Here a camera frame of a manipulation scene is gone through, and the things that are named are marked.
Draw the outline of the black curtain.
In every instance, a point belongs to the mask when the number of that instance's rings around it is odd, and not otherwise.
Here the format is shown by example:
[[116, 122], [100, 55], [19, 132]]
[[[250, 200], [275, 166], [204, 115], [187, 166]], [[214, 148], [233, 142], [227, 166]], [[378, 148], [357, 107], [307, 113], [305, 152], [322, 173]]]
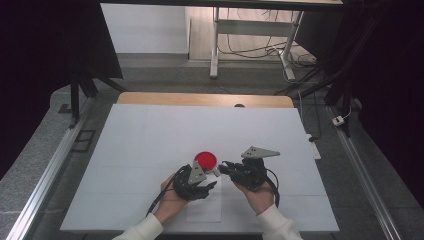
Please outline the black curtain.
[[73, 79], [120, 78], [100, 0], [0, 0], [0, 178]]
[[424, 208], [424, 0], [342, 0], [348, 8], [306, 12], [296, 41], [334, 74], [377, 17], [347, 77], [359, 121]]

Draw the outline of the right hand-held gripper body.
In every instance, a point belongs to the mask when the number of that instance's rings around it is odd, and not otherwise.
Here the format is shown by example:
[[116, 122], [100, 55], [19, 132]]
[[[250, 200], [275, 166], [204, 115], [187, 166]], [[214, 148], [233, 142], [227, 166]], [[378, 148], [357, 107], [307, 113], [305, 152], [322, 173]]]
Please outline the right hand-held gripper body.
[[234, 174], [230, 178], [233, 182], [241, 184], [251, 191], [257, 191], [264, 182], [268, 183], [273, 191], [277, 191], [278, 178], [274, 174], [276, 182], [273, 182], [268, 177], [267, 172], [270, 170], [265, 167], [264, 158], [279, 155], [279, 151], [251, 146], [241, 154], [242, 162], [236, 163], [237, 167], [233, 169]]

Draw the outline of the red round dish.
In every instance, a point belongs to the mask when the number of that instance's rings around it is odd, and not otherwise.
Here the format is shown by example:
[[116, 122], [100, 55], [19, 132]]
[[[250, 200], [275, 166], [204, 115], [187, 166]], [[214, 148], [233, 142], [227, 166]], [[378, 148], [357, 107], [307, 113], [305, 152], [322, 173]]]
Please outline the red round dish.
[[216, 156], [208, 151], [198, 153], [194, 160], [198, 162], [204, 171], [212, 171], [217, 164]]

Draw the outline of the person's left hand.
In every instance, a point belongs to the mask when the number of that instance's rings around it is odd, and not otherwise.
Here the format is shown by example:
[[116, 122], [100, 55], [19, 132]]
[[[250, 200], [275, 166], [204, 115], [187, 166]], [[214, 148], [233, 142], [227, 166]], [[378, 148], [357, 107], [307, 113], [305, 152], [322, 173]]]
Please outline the person's left hand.
[[159, 202], [159, 206], [154, 212], [154, 216], [164, 225], [172, 219], [186, 206], [187, 201], [180, 198], [174, 190], [168, 190]]

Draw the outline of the white power strip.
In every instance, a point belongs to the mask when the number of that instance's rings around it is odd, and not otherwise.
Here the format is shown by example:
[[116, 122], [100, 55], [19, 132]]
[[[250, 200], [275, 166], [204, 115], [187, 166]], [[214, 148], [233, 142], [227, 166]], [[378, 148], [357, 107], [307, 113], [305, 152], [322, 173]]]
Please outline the white power strip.
[[313, 137], [311, 134], [307, 134], [306, 137], [307, 137], [308, 142], [310, 143], [313, 158], [315, 160], [321, 160], [322, 159], [321, 154], [320, 154], [320, 152], [317, 148], [317, 145], [315, 143], [316, 138]]

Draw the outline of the white paper sheet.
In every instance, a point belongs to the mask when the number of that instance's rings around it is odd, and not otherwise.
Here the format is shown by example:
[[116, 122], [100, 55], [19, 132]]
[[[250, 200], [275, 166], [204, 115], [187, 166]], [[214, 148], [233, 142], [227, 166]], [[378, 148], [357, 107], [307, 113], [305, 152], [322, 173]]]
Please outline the white paper sheet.
[[187, 205], [186, 220], [188, 222], [217, 223], [221, 221], [221, 179], [215, 175], [208, 175], [207, 179], [201, 183], [201, 186], [206, 186], [212, 182], [216, 182], [216, 184], [205, 199], [195, 200]]

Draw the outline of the white table cover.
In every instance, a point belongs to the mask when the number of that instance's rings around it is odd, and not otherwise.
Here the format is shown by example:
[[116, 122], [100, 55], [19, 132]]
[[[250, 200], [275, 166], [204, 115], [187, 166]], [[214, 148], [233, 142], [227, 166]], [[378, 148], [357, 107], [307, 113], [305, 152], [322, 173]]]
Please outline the white table cover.
[[280, 212], [301, 232], [338, 229], [294, 108], [116, 104], [61, 225], [69, 232], [122, 231], [141, 222], [161, 183], [203, 151], [238, 162], [249, 147], [274, 151]]

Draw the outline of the person's right hand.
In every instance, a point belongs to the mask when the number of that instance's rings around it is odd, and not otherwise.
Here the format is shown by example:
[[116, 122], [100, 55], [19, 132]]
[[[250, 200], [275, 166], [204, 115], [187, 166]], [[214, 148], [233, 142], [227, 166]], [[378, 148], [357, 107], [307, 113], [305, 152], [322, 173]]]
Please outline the person's right hand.
[[260, 215], [274, 204], [274, 193], [268, 183], [263, 183], [257, 191], [251, 191], [241, 184], [235, 186], [245, 195], [253, 211]]

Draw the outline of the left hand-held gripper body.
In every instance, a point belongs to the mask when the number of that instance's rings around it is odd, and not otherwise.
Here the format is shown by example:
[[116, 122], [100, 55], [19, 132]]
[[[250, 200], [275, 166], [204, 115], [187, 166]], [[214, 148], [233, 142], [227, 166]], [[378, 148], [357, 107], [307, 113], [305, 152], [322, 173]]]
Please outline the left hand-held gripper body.
[[194, 201], [193, 197], [197, 191], [201, 190], [200, 183], [207, 177], [197, 161], [192, 165], [186, 164], [182, 166], [174, 175], [173, 190], [177, 195], [186, 200]]

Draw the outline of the black tripod stand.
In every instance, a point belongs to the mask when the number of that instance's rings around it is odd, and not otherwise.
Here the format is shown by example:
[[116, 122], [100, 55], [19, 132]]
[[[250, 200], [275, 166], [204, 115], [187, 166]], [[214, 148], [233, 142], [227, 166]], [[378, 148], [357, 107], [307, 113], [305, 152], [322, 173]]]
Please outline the black tripod stand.
[[69, 128], [73, 129], [80, 121], [80, 103], [79, 92], [83, 91], [87, 98], [94, 98], [97, 93], [97, 87], [94, 80], [98, 79], [109, 87], [115, 89], [119, 93], [126, 92], [127, 89], [120, 84], [106, 77], [104, 74], [94, 71], [93, 69], [75, 71], [71, 77], [71, 123]]
[[326, 77], [324, 80], [315, 84], [313, 87], [308, 88], [304, 91], [300, 91], [296, 96], [296, 100], [300, 100], [303, 97], [309, 96], [318, 90], [329, 86], [327, 94], [324, 97], [324, 103], [326, 106], [335, 106], [339, 100], [342, 100], [342, 107], [340, 111], [340, 117], [343, 119], [343, 123], [336, 123], [335, 126], [340, 127], [347, 137], [350, 137], [349, 132], [349, 116], [352, 112], [351, 109], [351, 85], [352, 81], [348, 77], [349, 67], [341, 67], [336, 73]]

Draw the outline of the aluminium rail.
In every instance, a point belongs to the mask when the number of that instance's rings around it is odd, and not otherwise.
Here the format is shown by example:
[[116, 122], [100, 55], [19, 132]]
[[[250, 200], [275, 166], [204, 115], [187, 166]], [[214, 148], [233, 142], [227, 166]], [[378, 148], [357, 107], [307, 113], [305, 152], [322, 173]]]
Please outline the aluminium rail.
[[375, 212], [375, 216], [387, 240], [402, 240], [401, 234], [391, 216], [385, 202], [380, 196], [362, 158], [360, 157], [352, 139], [348, 137], [340, 126], [334, 126], [343, 148], [351, 162], [356, 176], [367, 196], [368, 202]]
[[52, 158], [49, 160], [45, 171], [41, 175], [40, 180], [35, 186], [25, 206], [20, 211], [20, 215], [6, 237], [6, 240], [24, 240], [28, 234], [31, 225], [33, 224], [44, 199], [48, 195], [51, 186], [61, 170], [75, 139], [88, 118], [93, 102], [93, 98], [87, 98], [82, 104], [79, 120], [73, 127], [69, 127], [66, 130], [60, 144], [56, 148]]

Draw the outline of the white metal desk frame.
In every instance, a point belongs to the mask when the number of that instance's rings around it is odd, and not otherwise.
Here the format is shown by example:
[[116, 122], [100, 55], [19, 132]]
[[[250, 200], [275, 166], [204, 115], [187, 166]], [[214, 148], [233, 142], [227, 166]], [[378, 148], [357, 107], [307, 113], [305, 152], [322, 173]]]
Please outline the white metal desk frame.
[[291, 47], [293, 45], [300, 21], [302, 11], [293, 11], [293, 19], [289, 22], [256, 21], [221, 19], [220, 8], [213, 8], [213, 45], [211, 50], [210, 78], [218, 76], [218, 42], [219, 35], [245, 35], [245, 36], [268, 36], [285, 37], [286, 43], [283, 50], [278, 50], [278, 57], [283, 65], [283, 73], [288, 81], [294, 81], [295, 75], [289, 61]]

